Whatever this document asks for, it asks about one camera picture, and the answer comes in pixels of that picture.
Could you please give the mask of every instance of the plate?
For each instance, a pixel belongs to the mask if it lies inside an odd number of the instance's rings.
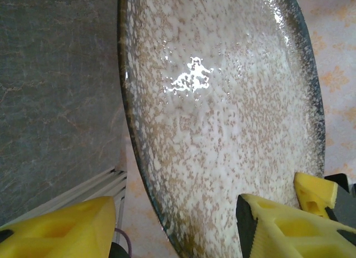
[[[297,206],[325,125],[296,0],[118,0],[123,102],[146,191],[181,257],[242,257],[241,193]]]

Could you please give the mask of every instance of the purple cable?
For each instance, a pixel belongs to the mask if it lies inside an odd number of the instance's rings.
[[[130,238],[129,238],[128,235],[127,235],[124,231],[122,231],[121,229],[115,228],[115,231],[118,232],[118,233],[120,233],[120,234],[125,238],[125,240],[126,240],[126,242],[127,242],[128,255],[129,255],[129,257],[131,258],[131,257],[132,257],[132,246],[131,246]]]

